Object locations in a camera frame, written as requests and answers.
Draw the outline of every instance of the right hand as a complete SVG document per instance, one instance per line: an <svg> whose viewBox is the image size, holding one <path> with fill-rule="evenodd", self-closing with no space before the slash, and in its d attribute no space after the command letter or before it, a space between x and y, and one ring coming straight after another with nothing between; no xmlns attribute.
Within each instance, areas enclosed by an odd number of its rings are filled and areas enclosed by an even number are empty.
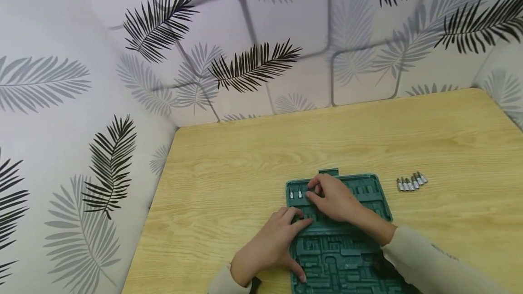
<svg viewBox="0 0 523 294"><path fill-rule="evenodd" d="M338 178L332 177L328 174L317 174L307 188L314 192L307 191L306 197L313 202L313 204L326 214L329 218L335 221L345 221L355 223L358 216L362 215L367 208L365 208L356 197L351 193Z"/></svg>

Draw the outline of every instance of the hand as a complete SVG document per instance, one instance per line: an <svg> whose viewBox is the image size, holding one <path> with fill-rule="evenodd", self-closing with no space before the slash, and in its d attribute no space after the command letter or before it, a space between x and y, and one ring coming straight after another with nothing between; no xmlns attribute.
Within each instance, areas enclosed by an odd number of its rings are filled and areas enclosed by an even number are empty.
<svg viewBox="0 0 523 294"><path fill-rule="evenodd" d="M307 191L306 197L335 221L355 223L358 216L367 210L345 184L328 174L317 174L307 184L307 188L314 188L315 193Z"/></svg>
<svg viewBox="0 0 523 294"><path fill-rule="evenodd" d="M294 216L300 220L291 224ZM274 212L254 238L242 247L231 262L231 275L240 286L246 287L260 271L282 266L292 270L305 283L302 267L291 258L289 245L312 219L302 219L303 212L295 207L282 207Z"/></svg>

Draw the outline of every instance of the left hand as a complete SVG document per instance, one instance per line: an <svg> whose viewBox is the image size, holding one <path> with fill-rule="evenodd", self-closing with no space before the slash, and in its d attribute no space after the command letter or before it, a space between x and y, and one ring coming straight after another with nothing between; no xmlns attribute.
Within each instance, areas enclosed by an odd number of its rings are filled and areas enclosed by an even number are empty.
<svg viewBox="0 0 523 294"><path fill-rule="evenodd" d="M300 220L291 224L295 215ZM289 245L297 233L311 223L312 219L303 219L303 212L295 207L282 207L274 212L258 234L232 259L231 275L234 281L247 287L260 271L281 266L290 269L305 283L305 272L290 256Z"/></svg>

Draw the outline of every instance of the green plastic tray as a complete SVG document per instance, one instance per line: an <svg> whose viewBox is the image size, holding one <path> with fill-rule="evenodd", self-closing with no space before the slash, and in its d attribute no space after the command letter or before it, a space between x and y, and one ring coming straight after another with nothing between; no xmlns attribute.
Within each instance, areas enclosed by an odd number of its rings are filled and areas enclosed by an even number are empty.
<svg viewBox="0 0 523 294"><path fill-rule="evenodd" d="M387 221L392 214L375 174L338 175L338 169L320 170L340 179L355 197ZM303 284L291 273L293 294L417 294L415 287L392 273L378 275L373 265L381 256L378 243L354 226L336 222L321 213L305 197L310 180L288 181L288 207L303 211L305 218L314 222L299 233L290 246L290 253L305 270L307 283Z"/></svg>

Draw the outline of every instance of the wrist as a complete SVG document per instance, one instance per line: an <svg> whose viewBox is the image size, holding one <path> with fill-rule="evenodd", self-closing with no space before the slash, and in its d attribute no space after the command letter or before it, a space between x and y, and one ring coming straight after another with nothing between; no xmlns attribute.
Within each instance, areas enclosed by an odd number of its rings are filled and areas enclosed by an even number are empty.
<svg viewBox="0 0 523 294"><path fill-rule="evenodd" d="M241 287L247 287L259 271L261 270L256 257L252 256L245 246L234 255L231 261L231 276Z"/></svg>
<svg viewBox="0 0 523 294"><path fill-rule="evenodd" d="M348 222L354 226L364 225L372 218L372 212L365 206L360 205L358 207L352 207L350 211L345 213L345 222Z"/></svg>

